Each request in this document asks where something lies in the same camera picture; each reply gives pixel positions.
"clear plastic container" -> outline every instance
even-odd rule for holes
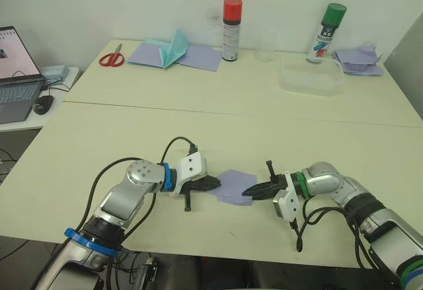
[[[344,84],[344,72],[337,60],[328,57],[321,63],[311,63],[303,54],[284,54],[279,84],[287,91],[333,96]]]

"laptop screen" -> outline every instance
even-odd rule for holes
[[[40,77],[15,28],[0,28],[0,83]]]

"scissors handle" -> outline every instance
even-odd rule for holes
[[[106,54],[99,61],[103,67],[119,67],[125,62],[125,58],[121,53]]]

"desk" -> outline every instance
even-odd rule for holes
[[[217,72],[174,64],[157,69],[125,64],[101,67],[98,59],[122,43],[126,57],[141,42],[112,40],[85,71],[66,101],[165,108],[191,112],[301,118],[422,127],[410,102],[385,68],[381,77],[346,75],[341,94],[325,97],[282,90],[279,62],[263,63],[241,50],[236,62],[222,61]],[[278,58],[284,53],[277,53]]]
[[[65,102],[0,186],[0,235],[62,242],[64,230],[79,222],[91,184],[103,167],[122,157],[157,162],[177,135],[198,144],[214,176],[234,168],[263,181],[268,179],[268,159],[276,172],[332,162],[423,232],[422,213],[415,211],[422,197],[421,129]],[[167,159],[171,166],[186,150],[184,142],[175,143]],[[104,175],[92,209],[121,181],[127,165]],[[134,222],[150,201],[148,195]],[[310,210],[332,204],[316,198]],[[190,213],[184,212],[182,197],[158,194],[152,214],[124,246],[170,254],[357,266],[353,236],[337,214],[328,214],[306,230],[299,254],[295,233],[276,217],[270,200],[240,207],[205,193],[192,194]]]
[[[64,79],[63,84],[71,87],[72,84],[77,80],[79,75],[79,69],[77,67],[70,67],[67,77]],[[16,131],[25,129],[40,129],[46,124],[46,122],[54,115],[58,110],[60,104],[66,97],[66,92],[52,89],[50,94],[54,96],[52,107],[44,115],[38,115],[33,110],[30,111],[28,117],[23,122],[0,124],[0,133],[2,131]],[[40,96],[48,95],[48,91],[42,91]]]

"green ring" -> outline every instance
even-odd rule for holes
[[[305,185],[305,179],[304,179],[304,175],[302,172],[297,172],[297,180],[299,183],[299,186],[301,186],[301,189],[303,190],[304,193],[304,198],[305,199],[309,199],[310,198],[310,193],[307,190],[307,186]]]
[[[404,288],[405,278],[407,278],[407,275],[413,271],[414,269],[423,266],[423,259],[417,260],[416,262],[409,265],[401,274],[401,287]]]

